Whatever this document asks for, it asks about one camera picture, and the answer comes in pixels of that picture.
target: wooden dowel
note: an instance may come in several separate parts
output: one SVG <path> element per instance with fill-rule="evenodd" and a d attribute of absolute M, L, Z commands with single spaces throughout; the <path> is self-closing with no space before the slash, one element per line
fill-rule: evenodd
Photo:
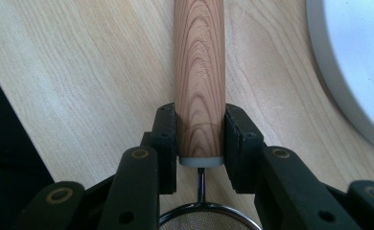
<path fill-rule="evenodd" d="M 175 1 L 175 112 L 180 164 L 223 163 L 225 45 L 222 0 Z"/>

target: wire mesh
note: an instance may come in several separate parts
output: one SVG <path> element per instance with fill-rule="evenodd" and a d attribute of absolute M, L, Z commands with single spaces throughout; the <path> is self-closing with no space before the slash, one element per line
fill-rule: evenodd
<path fill-rule="evenodd" d="M 247 227 L 237 219 L 229 217 L 225 214 L 214 212 L 193 212 L 172 218 L 160 226 L 160 230 L 175 229 L 250 230 L 251 228 Z"/>

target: wooden surface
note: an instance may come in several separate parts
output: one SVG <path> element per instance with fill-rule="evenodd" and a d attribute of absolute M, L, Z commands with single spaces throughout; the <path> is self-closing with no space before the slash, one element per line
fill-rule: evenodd
<path fill-rule="evenodd" d="M 0 0 L 0 84 L 55 180 L 85 187 L 113 174 L 124 150 L 174 101 L 174 1 Z M 269 145 L 294 150 L 323 182 L 374 180 L 374 147 L 350 126 L 319 74 L 305 1 L 224 0 L 226 101 Z M 209 201 L 255 216 L 223 167 Z M 178 167 L 166 211 L 196 199 L 196 171 Z"/>
<path fill-rule="evenodd" d="M 223 157 L 223 0 L 175 1 L 175 112 L 180 157 Z"/>

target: white bowl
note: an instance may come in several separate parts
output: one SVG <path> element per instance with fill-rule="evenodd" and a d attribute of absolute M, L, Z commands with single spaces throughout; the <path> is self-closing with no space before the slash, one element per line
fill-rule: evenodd
<path fill-rule="evenodd" d="M 374 1 L 307 0 L 322 76 L 353 126 L 374 145 Z"/>

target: light wooden table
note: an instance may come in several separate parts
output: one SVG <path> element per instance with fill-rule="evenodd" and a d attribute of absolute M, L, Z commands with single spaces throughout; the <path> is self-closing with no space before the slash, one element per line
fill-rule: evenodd
<path fill-rule="evenodd" d="M 340 113 L 319 73 L 305 1 L 224 0 L 226 98 L 269 145 L 296 151 L 323 182 L 374 180 L 374 147 Z M 86 188 L 115 173 L 124 150 L 174 101 L 174 1 L 0 0 L 0 84 L 57 181 Z M 255 217 L 222 168 L 208 195 Z M 162 212 L 196 199 L 178 167 Z"/>

